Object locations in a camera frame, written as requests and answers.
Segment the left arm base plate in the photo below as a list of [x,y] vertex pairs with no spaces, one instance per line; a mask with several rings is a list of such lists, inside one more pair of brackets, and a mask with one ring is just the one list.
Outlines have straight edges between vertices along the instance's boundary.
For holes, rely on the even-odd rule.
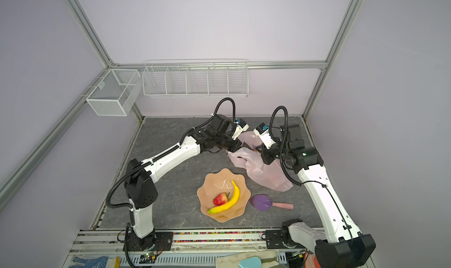
[[130,231],[124,241],[123,250],[128,252],[169,251],[173,243],[173,232],[151,232],[148,236],[139,238]]

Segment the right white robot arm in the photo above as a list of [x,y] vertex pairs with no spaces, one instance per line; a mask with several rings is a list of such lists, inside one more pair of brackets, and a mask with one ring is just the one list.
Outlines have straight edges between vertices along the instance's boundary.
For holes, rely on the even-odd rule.
[[318,211],[324,230],[309,227],[300,219],[283,223],[284,242],[301,245],[312,252],[322,268],[358,268],[363,266],[376,248],[370,234],[363,234],[352,220],[333,188],[324,161],[314,147],[306,147],[298,124],[282,126],[281,138],[271,136],[271,128],[261,123],[254,129],[263,142],[257,147],[265,164],[275,160],[282,169],[290,168],[298,176],[288,180],[304,186]]

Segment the long yellow banana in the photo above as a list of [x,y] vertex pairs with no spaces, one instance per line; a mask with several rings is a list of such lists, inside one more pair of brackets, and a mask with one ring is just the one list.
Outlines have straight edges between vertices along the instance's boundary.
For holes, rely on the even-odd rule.
[[209,214],[219,214],[221,212],[224,212],[224,211],[230,209],[231,207],[233,207],[238,202],[238,200],[240,198],[240,194],[241,194],[240,189],[237,186],[237,184],[235,183],[235,181],[232,180],[231,183],[233,185],[234,191],[233,191],[232,197],[229,198],[229,202],[225,203],[224,205],[221,205],[219,207],[214,206],[213,208],[208,210]]

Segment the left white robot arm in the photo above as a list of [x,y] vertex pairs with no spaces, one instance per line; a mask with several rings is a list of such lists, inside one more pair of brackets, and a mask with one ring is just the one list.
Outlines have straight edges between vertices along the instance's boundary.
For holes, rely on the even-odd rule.
[[130,223],[140,239],[154,234],[153,203],[158,197],[156,183],[182,162],[214,147],[235,152],[243,143],[238,136],[249,125],[243,119],[235,121],[216,114],[205,126],[189,129],[174,146],[143,161],[131,160],[132,175],[125,179],[124,188],[129,199]]

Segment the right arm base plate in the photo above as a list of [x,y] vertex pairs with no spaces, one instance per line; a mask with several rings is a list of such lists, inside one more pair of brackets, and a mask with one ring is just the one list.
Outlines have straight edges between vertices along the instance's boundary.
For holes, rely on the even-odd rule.
[[285,230],[266,230],[261,238],[268,249],[304,249],[303,245],[295,243]]

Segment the pink plastic bag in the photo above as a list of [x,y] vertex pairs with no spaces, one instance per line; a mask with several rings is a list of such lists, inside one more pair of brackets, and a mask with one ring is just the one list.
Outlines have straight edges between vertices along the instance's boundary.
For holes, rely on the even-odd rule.
[[233,165],[246,170],[248,177],[260,186],[285,192],[293,187],[284,175],[280,162],[274,160],[270,165],[263,162],[261,154],[256,147],[263,144],[262,140],[252,131],[241,133],[238,139],[243,146],[234,153],[227,152]]

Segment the red strawberry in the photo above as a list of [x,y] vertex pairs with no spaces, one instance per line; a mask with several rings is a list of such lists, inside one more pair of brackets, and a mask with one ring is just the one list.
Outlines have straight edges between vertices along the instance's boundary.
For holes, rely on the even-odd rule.
[[229,193],[221,193],[219,195],[217,195],[214,200],[213,200],[213,204],[215,207],[219,207],[221,205],[224,205],[225,203],[229,202]]

